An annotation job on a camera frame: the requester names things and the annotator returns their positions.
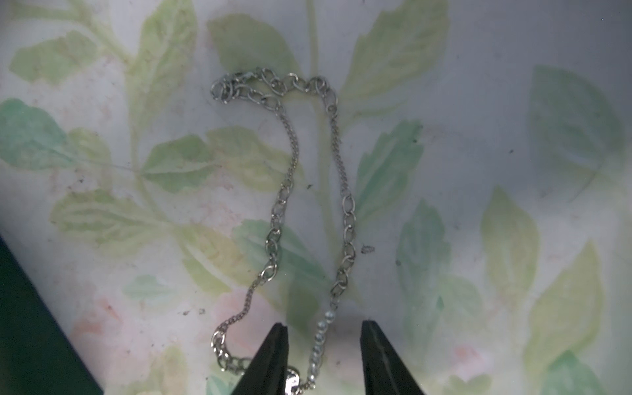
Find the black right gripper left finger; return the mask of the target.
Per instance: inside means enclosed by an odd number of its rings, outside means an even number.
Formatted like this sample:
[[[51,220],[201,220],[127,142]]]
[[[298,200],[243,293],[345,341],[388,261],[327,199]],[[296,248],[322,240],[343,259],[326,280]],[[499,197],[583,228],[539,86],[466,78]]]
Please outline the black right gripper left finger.
[[[285,394],[288,356],[288,329],[274,324],[232,395]]]

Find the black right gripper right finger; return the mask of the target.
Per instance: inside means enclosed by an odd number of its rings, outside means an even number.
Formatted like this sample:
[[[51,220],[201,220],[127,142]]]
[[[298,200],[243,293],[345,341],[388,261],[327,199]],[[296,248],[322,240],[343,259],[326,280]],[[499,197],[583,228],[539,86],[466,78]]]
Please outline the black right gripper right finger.
[[[367,395],[425,394],[377,322],[362,322],[360,349]]]

